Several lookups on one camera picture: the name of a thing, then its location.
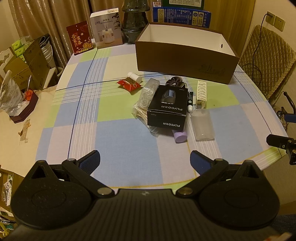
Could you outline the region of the purple cosmetic tube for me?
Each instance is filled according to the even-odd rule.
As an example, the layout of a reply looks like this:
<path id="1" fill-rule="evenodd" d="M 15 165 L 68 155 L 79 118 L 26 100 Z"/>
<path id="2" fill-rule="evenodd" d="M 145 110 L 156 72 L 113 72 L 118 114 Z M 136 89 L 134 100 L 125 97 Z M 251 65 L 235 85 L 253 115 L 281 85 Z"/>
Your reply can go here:
<path id="1" fill-rule="evenodd" d="M 172 132 L 173 132 L 173 136 L 176 143 L 183 143 L 187 140 L 187 133 L 185 130 L 183 131 L 172 130 Z"/>

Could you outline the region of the clear plastic cup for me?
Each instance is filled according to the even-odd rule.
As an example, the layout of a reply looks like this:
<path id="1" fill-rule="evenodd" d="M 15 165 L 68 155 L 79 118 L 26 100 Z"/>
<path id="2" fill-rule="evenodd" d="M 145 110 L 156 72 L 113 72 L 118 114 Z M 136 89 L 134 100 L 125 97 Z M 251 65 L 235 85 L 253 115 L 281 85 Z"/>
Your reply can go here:
<path id="1" fill-rule="evenodd" d="M 210 141 L 215 138 L 211 116 L 207 109 L 196 109 L 190 116 L 196 141 Z"/>

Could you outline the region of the dark green small tube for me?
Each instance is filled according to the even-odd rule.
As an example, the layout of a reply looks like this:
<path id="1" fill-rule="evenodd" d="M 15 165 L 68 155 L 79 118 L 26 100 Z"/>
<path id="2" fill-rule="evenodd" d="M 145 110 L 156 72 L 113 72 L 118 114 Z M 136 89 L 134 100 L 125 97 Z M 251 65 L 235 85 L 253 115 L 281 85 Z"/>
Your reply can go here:
<path id="1" fill-rule="evenodd" d="M 193 111 L 193 97 L 194 92 L 188 92 L 188 98 L 187 98 L 187 112 L 191 113 Z"/>

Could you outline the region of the black Flyco shaver box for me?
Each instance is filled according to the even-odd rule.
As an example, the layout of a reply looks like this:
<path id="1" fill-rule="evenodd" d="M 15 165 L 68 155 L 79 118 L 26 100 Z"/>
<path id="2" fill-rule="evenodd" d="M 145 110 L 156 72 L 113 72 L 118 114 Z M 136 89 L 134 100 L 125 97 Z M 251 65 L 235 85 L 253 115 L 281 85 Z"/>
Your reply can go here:
<path id="1" fill-rule="evenodd" d="M 188 89 L 159 85 L 147 109 L 147 124 L 182 131 L 187 116 Z"/>

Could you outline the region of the white cutout paper box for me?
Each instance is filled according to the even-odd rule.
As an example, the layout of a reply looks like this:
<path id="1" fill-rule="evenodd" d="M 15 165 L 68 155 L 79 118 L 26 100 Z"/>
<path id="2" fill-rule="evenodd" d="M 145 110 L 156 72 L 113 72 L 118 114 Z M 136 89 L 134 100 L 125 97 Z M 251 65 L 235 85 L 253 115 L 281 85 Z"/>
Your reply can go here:
<path id="1" fill-rule="evenodd" d="M 196 92 L 196 107 L 197 109 L 203 109 L 207 103 L 207 83 L 199 80 L 197 84 Z"/>

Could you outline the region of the dark velvet scrunchie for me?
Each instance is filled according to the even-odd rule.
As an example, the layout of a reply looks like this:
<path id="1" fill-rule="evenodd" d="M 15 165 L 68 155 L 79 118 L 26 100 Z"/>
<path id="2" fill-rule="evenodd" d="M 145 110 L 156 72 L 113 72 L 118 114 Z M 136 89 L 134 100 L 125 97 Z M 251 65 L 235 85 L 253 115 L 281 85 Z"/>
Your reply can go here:
<path id="1" fill-rule="evenodd" d="M 166 82 L 166 85 L 178 87 L 178 88 L 187 88 L 187 84 L 183 81 L 181 77 L 174 76 Z"/>

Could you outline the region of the clear floss pick box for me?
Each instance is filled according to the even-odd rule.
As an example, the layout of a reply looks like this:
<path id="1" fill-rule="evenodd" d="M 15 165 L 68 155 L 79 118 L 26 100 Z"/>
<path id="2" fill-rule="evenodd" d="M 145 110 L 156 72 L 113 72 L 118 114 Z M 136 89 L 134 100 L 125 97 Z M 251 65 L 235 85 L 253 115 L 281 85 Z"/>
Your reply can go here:
<path id="1" fill-rule="evenodd" d="M 150 78 L 149 81 L 142 88 L 137 105 L 142 109 L 148 109 L 156 90 L 158 89 L 160 82 L 154 78 Z"/>

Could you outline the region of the red snack packet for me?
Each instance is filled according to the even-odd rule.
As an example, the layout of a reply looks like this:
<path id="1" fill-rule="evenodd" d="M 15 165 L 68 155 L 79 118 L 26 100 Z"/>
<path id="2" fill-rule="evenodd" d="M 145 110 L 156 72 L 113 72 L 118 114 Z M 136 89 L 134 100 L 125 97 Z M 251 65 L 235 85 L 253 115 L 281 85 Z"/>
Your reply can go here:
<path id="1" fill-rule="evenodd" d="M 125 79 L 121 79 L 117 82 L 121 87 L 123 87 L 128 92 L 133 92 L 139 88 L 141 88 L 141 85 L 134 81 L 133 79 L 127 77 Z"/>

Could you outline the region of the white pill bottle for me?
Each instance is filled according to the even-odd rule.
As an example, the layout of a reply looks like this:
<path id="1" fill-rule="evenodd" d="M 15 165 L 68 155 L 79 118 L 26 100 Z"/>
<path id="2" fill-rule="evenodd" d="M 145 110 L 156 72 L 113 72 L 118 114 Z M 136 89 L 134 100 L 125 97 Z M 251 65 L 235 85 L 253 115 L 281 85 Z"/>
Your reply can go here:
<path id="1" fill-rule="evenodd" d="M 142 77 L 133 73 L 133 72 L 129 72 L 127 74 L 127 77 L 132 79 L 133 81 L 137 82 L 137 83 L 141 83 L 142 82 Z"/>

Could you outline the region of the cotton swabs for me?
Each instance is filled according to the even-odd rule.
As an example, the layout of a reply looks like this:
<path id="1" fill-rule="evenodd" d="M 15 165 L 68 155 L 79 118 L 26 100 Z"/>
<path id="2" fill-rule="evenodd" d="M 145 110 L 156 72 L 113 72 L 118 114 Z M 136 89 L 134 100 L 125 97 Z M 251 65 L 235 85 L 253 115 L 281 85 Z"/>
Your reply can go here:
<path id="1" fill-rule="evenodd" d="M 158 136 L 159 128 L 155 126 L 149 126 L 147 123 L 147 110 L 141 108 L 138 103 L 136 102 L 132 108 L 132 114 L 135 118 L 139 119 L 145 127 L 150 131 L 150 133 L 154 136 Z"/>

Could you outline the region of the dark red tray with clutter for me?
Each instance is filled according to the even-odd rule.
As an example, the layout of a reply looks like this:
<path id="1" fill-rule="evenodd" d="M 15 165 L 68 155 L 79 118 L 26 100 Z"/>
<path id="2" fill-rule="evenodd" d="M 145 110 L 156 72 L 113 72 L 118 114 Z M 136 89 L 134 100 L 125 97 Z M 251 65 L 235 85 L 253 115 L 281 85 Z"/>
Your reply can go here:
<path id="1" fill-rule="evenodd" d="M 33 90 L 22 92 L 12 77 L 12 72 L 7 71 L 1 84 L 1 110 L 5 112 L 14 123 L 23 122 L 35 109 L 38 96 Z"/>

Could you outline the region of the checkered tablecloth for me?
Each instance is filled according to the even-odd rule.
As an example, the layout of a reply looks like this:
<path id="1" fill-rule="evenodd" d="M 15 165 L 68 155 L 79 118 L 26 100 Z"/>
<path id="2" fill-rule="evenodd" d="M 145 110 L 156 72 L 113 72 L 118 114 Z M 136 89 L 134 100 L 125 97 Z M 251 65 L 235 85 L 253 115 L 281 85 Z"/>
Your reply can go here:
<path id="1" fill-rule="evenodd" d="M 197 177 L 190 153 L 229 163 L 246 159 L 265 169 L 285 152 L 266 143 L 269 134 L 286 132 L 271 105 L 237 68 L 229 85 L 207 82 L 207 109 L 215 138 L 196 141 L 187 120 L 187 141 L 177 144 L 170 130 L 152 134 L 132 115 L 139 93 L 118 85 L 137 73 L 134 45 L 91 50 L 72 56 L 61 76 L 36 158 L 59 164 L 92 150 L 101 156 L 93 177 L 112 188 L 177 188 Z"/>

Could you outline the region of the blue milk carton box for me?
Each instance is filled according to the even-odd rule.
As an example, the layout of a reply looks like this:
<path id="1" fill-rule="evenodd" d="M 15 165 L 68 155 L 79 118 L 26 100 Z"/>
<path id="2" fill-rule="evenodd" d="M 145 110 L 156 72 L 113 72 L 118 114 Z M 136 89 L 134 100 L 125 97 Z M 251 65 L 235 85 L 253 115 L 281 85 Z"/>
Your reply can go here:
<path id="1" fill-rule="evenodd" d="M 158 23 L 174 23 L 210 28 L 211 13 L 185 8 L 168 8 L 154 6 L 152 8 L 153 21 Z"/>

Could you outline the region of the beige curtain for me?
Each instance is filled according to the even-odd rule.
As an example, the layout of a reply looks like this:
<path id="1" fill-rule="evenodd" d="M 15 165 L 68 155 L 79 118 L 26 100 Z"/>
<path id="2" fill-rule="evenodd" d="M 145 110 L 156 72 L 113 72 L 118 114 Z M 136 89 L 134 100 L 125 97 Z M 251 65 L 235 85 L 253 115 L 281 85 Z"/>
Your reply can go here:
<path id="1" fill-rule="evenodd" d="M 65 67 L 73 54 L 66 28 L 79 22 L 90 24 L 96 11 L 121 8 L 123 1 L 8 1 L 19 36 L 51 37 L 55 62 Z"/>

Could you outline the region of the wall power socket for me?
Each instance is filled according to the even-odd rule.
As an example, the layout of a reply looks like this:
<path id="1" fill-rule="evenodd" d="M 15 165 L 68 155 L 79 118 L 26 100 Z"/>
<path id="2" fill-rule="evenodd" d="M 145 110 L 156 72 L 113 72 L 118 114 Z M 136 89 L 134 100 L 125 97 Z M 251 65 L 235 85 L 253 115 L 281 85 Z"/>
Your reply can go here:
<path id="1" fill-rule="evenodd" d="M 274 26 L 276 29 L 278 29 L 279 31 L 283 31 L 284 27 L 285 27 L 285 20 L 283 20 L 282 18 L 272 14 L 271 12 L 267 11 L 267 16 L 265 21 L 267 23 L 269 23 L 270 25 Z"/>

